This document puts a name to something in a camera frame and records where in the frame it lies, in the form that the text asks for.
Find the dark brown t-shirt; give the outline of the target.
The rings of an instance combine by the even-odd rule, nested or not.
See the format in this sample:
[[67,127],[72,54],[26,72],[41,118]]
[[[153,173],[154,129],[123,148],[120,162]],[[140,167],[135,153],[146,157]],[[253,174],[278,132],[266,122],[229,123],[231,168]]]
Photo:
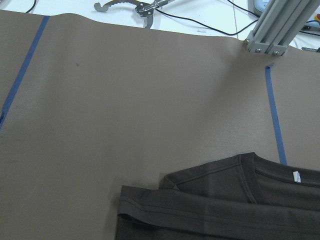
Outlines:
[[317,240],[320,173],[238,154],[123,186],[117,240]]

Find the brown paper table cover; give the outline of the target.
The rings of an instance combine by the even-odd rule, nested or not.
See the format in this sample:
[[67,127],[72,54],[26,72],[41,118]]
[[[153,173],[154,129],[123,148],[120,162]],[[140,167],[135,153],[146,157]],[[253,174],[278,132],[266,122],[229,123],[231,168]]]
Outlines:
[[0,237],[115,240],[123,186],[240,154],[320,173],[320,56],[0,13]]

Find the aluminium profile post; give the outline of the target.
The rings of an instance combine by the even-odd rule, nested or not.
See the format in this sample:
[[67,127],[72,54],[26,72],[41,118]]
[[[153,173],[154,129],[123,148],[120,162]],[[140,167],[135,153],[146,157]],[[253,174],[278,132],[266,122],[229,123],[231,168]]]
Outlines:
[[309,17],[318,0],[271,0],[246,38],[251,53],[281,56]]

